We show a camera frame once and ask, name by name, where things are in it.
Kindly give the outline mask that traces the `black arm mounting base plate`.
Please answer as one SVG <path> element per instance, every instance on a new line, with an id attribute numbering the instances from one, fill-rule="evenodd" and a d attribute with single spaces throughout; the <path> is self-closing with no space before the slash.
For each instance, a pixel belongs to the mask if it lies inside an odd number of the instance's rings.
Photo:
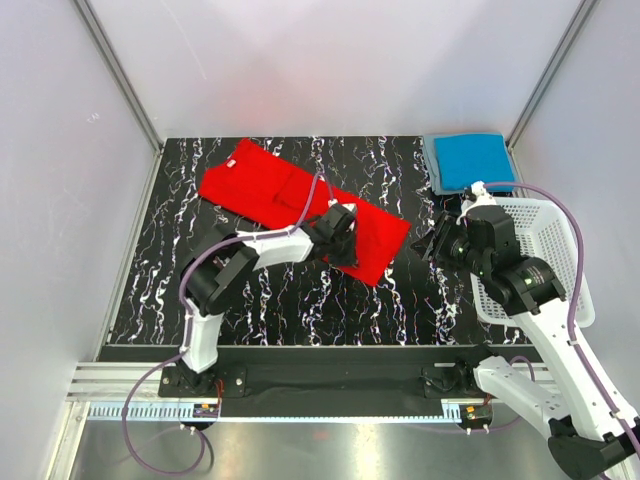
<path id="1" fill-rule="evenodd" d="M 172 373 L 177 388 L 183 393 L 201 396 L 221 382 L 231 366 L 247 367 L 276 384 L 301 385 L 306 381 L 335 383 L 346 377 L 374 381 L 391 377 L 421 378 L 438 393 L 480 394 L 468 360 L 481 360 L 489 355 L 486 347 L 376 346 L 376 347 L 249 347 L 223 346 L 218 351 L 214 375 L 200 387 L 186 383 L 177 366 L 167 366 L 162 373 Z"/>

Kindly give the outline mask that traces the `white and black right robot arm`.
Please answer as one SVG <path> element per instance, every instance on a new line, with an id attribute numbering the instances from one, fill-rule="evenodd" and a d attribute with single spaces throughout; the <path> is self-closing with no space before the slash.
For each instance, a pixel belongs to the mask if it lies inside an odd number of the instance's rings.
<path id="1" fill-rule="evenodd" d="M 547 389 L 477 346 L 427 386 L 502 401 L 543 437 L 570 478 L 637 478 L 638 411 L 582 332 L 595 313 L 576 222 L 548 201 L 468 202 L 460 214 L 442 212 L 413 248 L 434 266 L 469 274 L 480 319 L 520 329 L 554 382 Z"/>

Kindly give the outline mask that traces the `red t-shirt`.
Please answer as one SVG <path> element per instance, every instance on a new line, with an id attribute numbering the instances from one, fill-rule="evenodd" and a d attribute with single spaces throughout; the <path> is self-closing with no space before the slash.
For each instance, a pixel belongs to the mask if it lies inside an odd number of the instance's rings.
<path id="1" fill-rule="evenodd" d="M 312 179 L 310 173 L 244 139 L 229 160 L 205 172 L 199 195 L 266 228 L 278 229 L 299 219 Z M 328 188 L 322 183 L 316 184 L 306 217 L 311 219 L 326 213 L 330 198 L 357 207 L 358 265 L 344 267 L 342 271 L 375 286 L 399 252 L 410 223 L 349 192 Z"/>

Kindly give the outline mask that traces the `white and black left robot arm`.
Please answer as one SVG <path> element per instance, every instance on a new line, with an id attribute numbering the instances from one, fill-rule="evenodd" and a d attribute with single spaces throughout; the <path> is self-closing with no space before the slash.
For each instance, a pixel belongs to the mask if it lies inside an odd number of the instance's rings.
<path id="1" fill-rule="evenodd" d="M 179 298 L 186 324 L 176 362 L 196 396 L 215 386 L 217 343 L 225 312 L 253 272 L 285 263 L 324 261 L 356 267 L 357 207 L 332 201 L 327 212 L 282 229 L 244 232 L 216 227 L 185 261 Z"/>

